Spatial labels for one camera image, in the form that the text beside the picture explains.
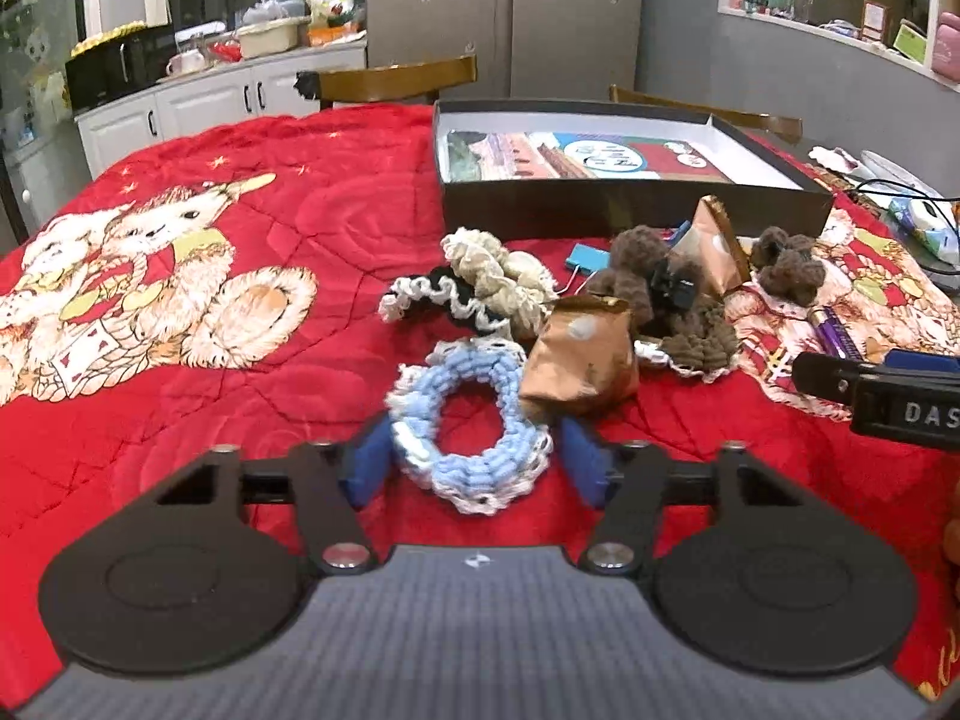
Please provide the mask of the person's right hand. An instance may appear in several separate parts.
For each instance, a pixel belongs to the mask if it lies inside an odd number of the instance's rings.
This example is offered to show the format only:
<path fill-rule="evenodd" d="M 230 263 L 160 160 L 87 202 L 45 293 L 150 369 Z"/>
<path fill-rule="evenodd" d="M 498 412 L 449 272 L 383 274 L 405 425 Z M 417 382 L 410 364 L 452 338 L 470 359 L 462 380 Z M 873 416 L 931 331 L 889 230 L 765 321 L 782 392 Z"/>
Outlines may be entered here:
<path fill-rule="evenodd" d="M 953 504 L 952 515 L 942 532 L 942 550 L 952 566 L 960 567 L 960 514 L 958 504 Z"/>

